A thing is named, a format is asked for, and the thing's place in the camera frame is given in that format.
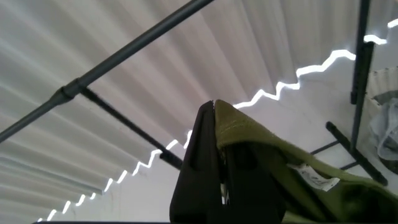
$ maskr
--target clothes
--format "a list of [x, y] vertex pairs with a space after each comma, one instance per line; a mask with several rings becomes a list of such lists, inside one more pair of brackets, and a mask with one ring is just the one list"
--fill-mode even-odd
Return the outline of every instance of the clothes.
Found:
[[[398, 197], [377, 182], [318, 161], [224, 101], [215, 102], [215, 119], [221, 154], [243, 143], [261, 155], [259, 165], [269, 170], [286, 201], [284, 222], [398, 222]], [[321, 178], [340, 181], [328, 189], [312, 187], [292, 168], [303, 164]]]

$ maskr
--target black metal bar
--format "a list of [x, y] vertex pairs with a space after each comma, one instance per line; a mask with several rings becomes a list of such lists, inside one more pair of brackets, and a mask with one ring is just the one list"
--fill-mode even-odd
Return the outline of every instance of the black metal bar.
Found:
[[328, 148], [330, 148], [330, 147], [332, 147], [332, 146], [335, 146], [335, 145], [337, 145], [338, 143], [339, 143], [338, 141], [331, 142], [331, 143], [327, 144], [326, 146], [322, 146], [322, 147], [320, 147], [319, 149], [316, 149], [316, 150], [312, 151], [312, 152], [311, 152], [311, 155], [318, 154], [319, 152], [322, 152], [322, 151], [324, 151], [324, 150], [327, 150]]
[[109, 103], [105, 102], [103, 99], [101, 99], [95, 92], [91, 91], [89, 88], [84, 88], [81, 91], [81, 94], [95, 103], [97, 106], [108, 112], [112, 117], [120, 121], [122, 124], [126, 125], [128, 128], [130, 128], [132, 131], [137, 133], [140, 137], [151, 143], [153, 146], [155, 146], [157, 149], [160, 149], [162, 151], [162, 156], [160, 157], [163, 159], [165, 162], [169, 163], [171, 166], [174, 166], [178, 170], [181, 169], [182, 166], [182, 160], [178, 158], [176, 155], [174, 155], [172, 152], [167, 150], [160, 142], [156, 141], [152, 136], [150, 136], [148, 133], [146, 133], [144, 130], [142, 130], [140, 127], [135, 125], [133, 122], [131, 122], [127, 117], [125, 117], [123, 114], [118, 112], [116, 109], [114, 109]]
[[82, 77], [61, 87], [47, 102], [1, 132], [0, 143], [35, 121], [37, 118], [49, 112], [52, 108], [72, 100], [89, 84], [93, 83], [99, 77], [125, 61], [125, 59], [134, 55], [212, 1], [213, 0], [192, 0], [188, 2], [186, 5], [167, 16], [154, 27], [150, 28], [116, 53], [112, 54], [106, 60], [85, 73]]
[[362, 55], [360, 54], [363, 45], [363, 39], [366, 33], [366, 26], [368, 25], [368, 14], [371, 5], [370, 0], [361, 0], [358, 16], [358, 30], [356, 33], [356, 60], [354, 66], [353, 87], [351, 89], [351, 104], [355, 105], [358, 100], [358, 77], [359, 70], [362, 66]]
[[352, 168], [352, 167], [354, 167], [354, 166], [356, 166], [356, 165], [359, 165], [359, 163], [358, 163], [357, 161], [352, 162], [352, 163], [350, 163], [350, 164], [347, 164], [347, 165], [343, 166], [343, 167], [340, 168], [340, 169], [341, 169], [341, 170], [348, 170], [349, 168]]
[[387, 179], [356, 149], [350, 149], [349, 140], [341, 133], [336, 126], [328, 121], [326, 128], [337, 139], [337, 141], [348, 151], [348, 153], [358, 162], [359, 165], [377, 182], [387, 185]]
[[369, 70], [372, 62], [373, 48], [374, 48], [374, 42], [368, 42], [363, 44], [361, 50], [359, 51], [359, 54], [362, 55], [363, 61], [358, 68], [358, 75], [359, 75], [358, 97], [357, 97], [357, 104], [355, 107], [353, 131], [351, 132], [350, 150], [354, 150], [356, 148], [356, 143], [358, 140], [363, 104], [365, 101], [366, 86], [368, 85]]

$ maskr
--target clothing tag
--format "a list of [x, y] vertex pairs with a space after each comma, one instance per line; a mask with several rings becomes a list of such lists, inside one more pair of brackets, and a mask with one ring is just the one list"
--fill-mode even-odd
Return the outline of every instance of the clothing tag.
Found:
[[311, 187], [323, 191], [329, 191], [332, 189], [339, 181], [340, 179], [337, 177], [333, 177], [331, 179], [326, 179], [319, 175], [312, 167], [303, 164], [301, 166], [294, 166], [287, 164], [292, 169], [295, 169], [298, 174], [303, 178], [304, 181]]

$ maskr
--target green cloth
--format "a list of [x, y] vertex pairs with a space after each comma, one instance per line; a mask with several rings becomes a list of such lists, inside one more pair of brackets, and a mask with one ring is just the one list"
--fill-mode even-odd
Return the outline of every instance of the green cloth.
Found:
[[[221, 154], [239, 143], [261, 155], [259, 165], [269, 170], [286, 201], [284, 222], [398, 222], [398, 197], [377, 182], [318, 161], [224, 101], [215, 102], [215, 119]], [[340, 181], [328, 191], [316, 189], [287, 164], [306, 164]]]

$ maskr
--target corrugated metal sheet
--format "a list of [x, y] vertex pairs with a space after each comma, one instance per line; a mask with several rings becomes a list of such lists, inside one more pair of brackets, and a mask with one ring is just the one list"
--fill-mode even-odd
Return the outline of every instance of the corrugated metal sheet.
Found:
[[[0, 2], [0, 128], [186, 2]], [[261, 96], [278, 100], [284, 86], [299, 88], [300, 75], [337, 57], [353, 60], [358, 6], [216, 0], [90, 88], [165, 145], [184, 144], [208, 100], [237, 107]], [[395, 1], [373, 1], [366, 40], [385, 44], [397, 17]], [[66, 201], [79, 205], [82, 195], [102, 194], [109, 178], [133, 173], [152, 150], [78, 96], [0, 145], [0, 222], [51, 218]]]

